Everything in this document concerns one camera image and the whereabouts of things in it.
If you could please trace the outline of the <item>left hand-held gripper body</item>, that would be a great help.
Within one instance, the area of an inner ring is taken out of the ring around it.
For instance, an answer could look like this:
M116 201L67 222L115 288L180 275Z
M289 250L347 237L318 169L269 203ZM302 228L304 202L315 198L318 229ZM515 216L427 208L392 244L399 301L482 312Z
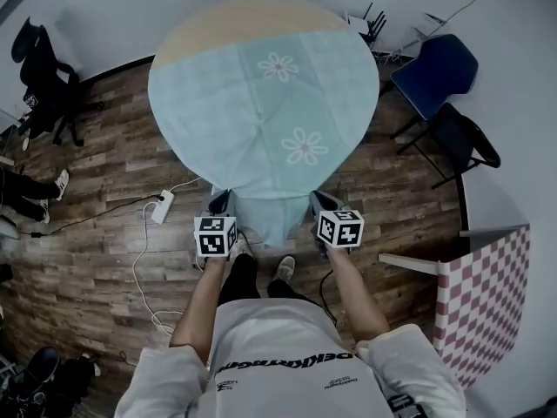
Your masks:
M194 218L197 256L228 258L238 237L236 197L232 190L212 194Z

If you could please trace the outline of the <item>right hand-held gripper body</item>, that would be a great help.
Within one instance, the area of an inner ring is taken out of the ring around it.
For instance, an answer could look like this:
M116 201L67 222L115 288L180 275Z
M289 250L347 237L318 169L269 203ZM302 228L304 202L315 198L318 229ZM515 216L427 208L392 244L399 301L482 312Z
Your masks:
M310 193L310 209L315 220L312 232L323 259L328 246L348 253L360 246L365 221L358 210L322 191Z

